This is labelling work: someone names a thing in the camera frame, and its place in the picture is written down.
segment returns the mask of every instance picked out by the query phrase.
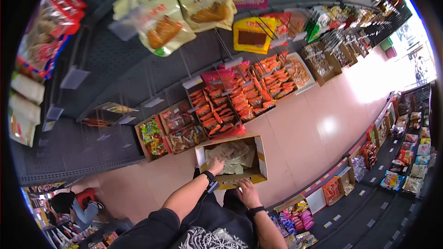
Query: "smartwatch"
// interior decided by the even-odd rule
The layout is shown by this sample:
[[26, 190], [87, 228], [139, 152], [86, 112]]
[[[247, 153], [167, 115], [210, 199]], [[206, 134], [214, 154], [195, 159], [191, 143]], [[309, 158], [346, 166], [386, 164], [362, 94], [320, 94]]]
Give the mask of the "smartwatch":
[[251, 215], [251, 217], [254, 217], [256, 213], [258, 213], [259, 211], [262, 211], [262, 210], [266, 210], [266, 209], [263, 206], [250, 209], [249, 210], [249, 215]]

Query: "shoe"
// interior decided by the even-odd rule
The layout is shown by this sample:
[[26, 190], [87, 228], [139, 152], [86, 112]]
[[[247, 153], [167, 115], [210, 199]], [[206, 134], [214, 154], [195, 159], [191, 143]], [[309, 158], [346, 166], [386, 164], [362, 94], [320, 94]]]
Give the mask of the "shoe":
[[103, 206], [103, 204], [102, 204], [102, 203], [100, 203], [100, 202], [97, 202], [97, 201], [92, 201], [92, 200], [91, 200], [91, 201], [89, 201], [89, 202], [88, 202], [88, 204], [89, 204], [89, 203], [94, 203], [94, 204], [97, 204], [97, 207], [98, 207], [98, 209], [99, 209], [99, 210], [102, 210], [102, 209], [104, 209], [104, 208], [105, 208], [105, 207]]

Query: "wristwatch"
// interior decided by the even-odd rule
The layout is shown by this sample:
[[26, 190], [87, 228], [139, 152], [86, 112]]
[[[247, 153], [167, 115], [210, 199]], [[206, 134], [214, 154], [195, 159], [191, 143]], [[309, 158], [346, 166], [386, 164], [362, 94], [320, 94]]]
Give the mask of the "wristwatch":
[[208, 177], [209, 184], [211, 184], [214, 181], [215, 176], [214, 176], [214, 174], [210, 173], [209, 171], [205, 170], [201, 174], [205, 174], [206, 177]]
[[256, 213], [258, 213], [259, 211], [262, 211], [262, 210], [265, 210], [265, 208], [263, 206], [250, 209], [249, 210], [249, 215], [251, 215], [251, 217], [254, 217]]

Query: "store aisle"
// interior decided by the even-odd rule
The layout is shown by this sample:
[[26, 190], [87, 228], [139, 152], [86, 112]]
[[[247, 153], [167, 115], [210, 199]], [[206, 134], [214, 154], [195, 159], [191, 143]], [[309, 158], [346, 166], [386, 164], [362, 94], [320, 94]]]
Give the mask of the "store aisle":
[[[388, 78], [395, 69], [376, 47], [337, 79], [286, 98], [246, 125], [248, 132], [262, 135], [269, 180], [256, 186], [265, 207], [299, 191], [341, 158], [385, 105], [396, 86]], [[194, 166], [195, 152], [188, 150], [87, 177], [72, 190], [95, 188], [114, 217], [135, 224], [191, 180]], [[223, 193], [217, 191], [219, 202]]]

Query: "man's arm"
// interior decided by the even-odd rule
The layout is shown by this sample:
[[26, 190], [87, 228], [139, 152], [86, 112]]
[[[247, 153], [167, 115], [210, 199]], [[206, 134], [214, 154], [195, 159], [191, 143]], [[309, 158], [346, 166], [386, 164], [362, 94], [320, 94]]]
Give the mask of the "man's arm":
[[[217, 175], [222, 171], [224, 160], [219, 161], [213, 158], [208, 165], [208, 171], [213, 175]], [[162, 208], [168, 208], [182, 220], [195, 208], [198, 199], [209, 185], [209, 180], [205, 174], [199, 175], [186, 185], [174, 191], [163, 204]]]
[[[241, 192], [237, 190], [240, 200], [249, 209], [263, 206], [258, 198], [257, 190], [249, 179], [244, 179], [238, 185], [241, 187]], [[284, 237], [265, 211], [262, 210], [256, 213], [254, 222], [256, 224], [258, 242], [261, 247], [265, 249], [287, 249]]]

